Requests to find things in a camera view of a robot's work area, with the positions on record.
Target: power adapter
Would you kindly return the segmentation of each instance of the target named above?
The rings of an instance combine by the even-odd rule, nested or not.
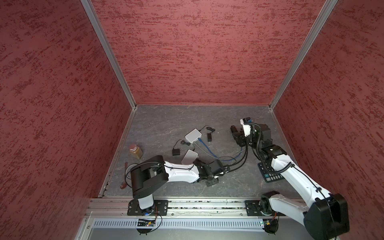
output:
[[[180,155],[180,148],[172,149],[172,156]]]

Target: vent grille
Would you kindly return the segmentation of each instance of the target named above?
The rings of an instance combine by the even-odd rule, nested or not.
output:
[[[93,223],[93,228],[136,228],[138,218],[96,218]],[[154,227],[160,224],[161,219],[157,219]],[[159,228],[175,229],[206,229],[206,230],[248,230],[248,231],[263,231],[263,220],[257,218],[251,219],[236,219],[236,218],[163,218],[163,222]]]

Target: glass jar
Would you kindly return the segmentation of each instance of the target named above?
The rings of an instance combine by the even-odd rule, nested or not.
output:
[[[129,145],[129,152],[137,159],[140,159],[143,156],[143,152],[139,146],[136,144]]]

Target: robotic arm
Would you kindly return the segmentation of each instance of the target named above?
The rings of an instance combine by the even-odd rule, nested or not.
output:
[[[241,147],[251,147],[265,170],[271,174],[281,174],[305,202],[304,205],[284,197],[277,191],[271,191],[261,195],[262,214],[269,216],[273,211],[285,214],[304,225],[315,240],[328,240],[348,232],[346,200],[340,194],[333,195],[321,187],[301,170],[280,146],[272,144],[267,125],[253,123],[250,118],[241,119],[240,123],[243,132],[237,132],[234,126],[231,127],[237,144]],[[218,159],[209,164],[196,160],[191,165],[183,165],[164,161],[162,156],[155,156],[132,168],[133,198],[138,199],[142,213],[152,212],[152,193],[166,182],[205,181],[207,186],[211,186],[218,183],[218,177],[228,171],[229,166],[223,166]]]
[[[304,225],[315,240],[335,238],[349,231],[348,205],[340,195],[333,195],[321,187],[292,161],[280,147],[272,144],[269,128],[252,123],[250,118],[241,119],[245,141],[263,163],[264,168],[281,174],[300,194],[305,205],[290,200],[277,191],[265,193],[260,199],[264,215],[280,212]]]

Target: red textured wall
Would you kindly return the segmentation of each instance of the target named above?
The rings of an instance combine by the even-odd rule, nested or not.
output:
[[[324,0],[92,3],[137,103],[268,105]]]
[[[339,0],[275,108],[300,167],[384,239],[384,1]]]
[[[0,11],[0,239],[70,240],[130,106],[79,0]]]

